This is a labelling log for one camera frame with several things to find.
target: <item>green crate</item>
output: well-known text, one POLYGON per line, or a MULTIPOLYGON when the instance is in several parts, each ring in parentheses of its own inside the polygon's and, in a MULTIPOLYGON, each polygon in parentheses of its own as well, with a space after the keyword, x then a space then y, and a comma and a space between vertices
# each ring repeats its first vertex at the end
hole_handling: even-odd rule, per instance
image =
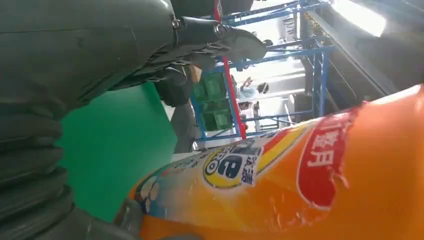
POLYGON ((206 131, 218 131, 233 128, 231 113, 225 109, 202 113, 201 118, 206 131))
POLYGON ((202 106, 202 112, 213 113, 214 111, 227 110, 231 112, 230 102, 227 98, 217 101, 207 101, 202 106))
POLYGON ((201 80, 206 89, 207 98, 209 101, 219 100, 227 97, 227 89, 225 84, 224 74, 214 72, 206 74, 201 80))
POLYGON ((201 103, 208 100, 208 95, 206 94, 205 86, 198 82, 193 84, 193 96, 196 102, 201 103))

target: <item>green floor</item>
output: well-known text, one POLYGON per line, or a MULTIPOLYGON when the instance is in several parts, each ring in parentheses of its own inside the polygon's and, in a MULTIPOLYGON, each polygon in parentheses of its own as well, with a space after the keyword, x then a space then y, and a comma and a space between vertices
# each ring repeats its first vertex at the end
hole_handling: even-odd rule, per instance
POLYGON ((106 221, 139 179, 170 161, 177 140, 150 83, 108 92, 62 123, 75 202, 106 221))

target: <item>yellow logo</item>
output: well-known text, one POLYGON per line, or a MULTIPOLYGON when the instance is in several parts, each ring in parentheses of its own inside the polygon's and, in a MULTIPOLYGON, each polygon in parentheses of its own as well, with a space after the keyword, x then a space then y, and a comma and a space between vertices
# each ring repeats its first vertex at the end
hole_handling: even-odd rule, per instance
POLYGON ((267 133, 228 145, 212 153, 203 165, 203 178, 212 187, 255 184, 255 177, 296 143, 310 124, 267 133))

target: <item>red pole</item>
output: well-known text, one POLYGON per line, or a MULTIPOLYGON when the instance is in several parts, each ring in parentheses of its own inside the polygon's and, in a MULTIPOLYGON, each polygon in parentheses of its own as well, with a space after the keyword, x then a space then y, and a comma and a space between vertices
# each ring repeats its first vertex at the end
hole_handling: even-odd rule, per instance
MULTIPOLYGON (((215 0, 215 8, 213 11, 213 17, 215 20, 221 22, 222 18, 222 8, 221 8, 221 0, 215 0)), ((240 130, 240 135, 242 139, 246 139, 246 128, 242 126, 242 120, 240 119, 240 113, 239 108, 237 107, 236 102, 236 92, 234 91, 233 87, 233 81, 230 74, 230 64, 228 62, 228 59, 226 56, 222 57, 222 61, 224 62, 224 73, 225 73, 225 79, 228 84, 228 100, 230 101, 230 104, 233 106, 234 114, 235 114, 235 124, 237 124, 238 129, 240 130)))

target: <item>orange plastic bottle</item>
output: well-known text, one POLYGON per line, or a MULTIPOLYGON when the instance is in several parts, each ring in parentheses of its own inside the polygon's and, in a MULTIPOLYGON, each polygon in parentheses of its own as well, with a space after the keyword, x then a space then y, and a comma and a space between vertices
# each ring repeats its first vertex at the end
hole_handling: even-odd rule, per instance
POLYGON ((130 197, 146 240, 423 239, 423 86, 171 163, 130 197))

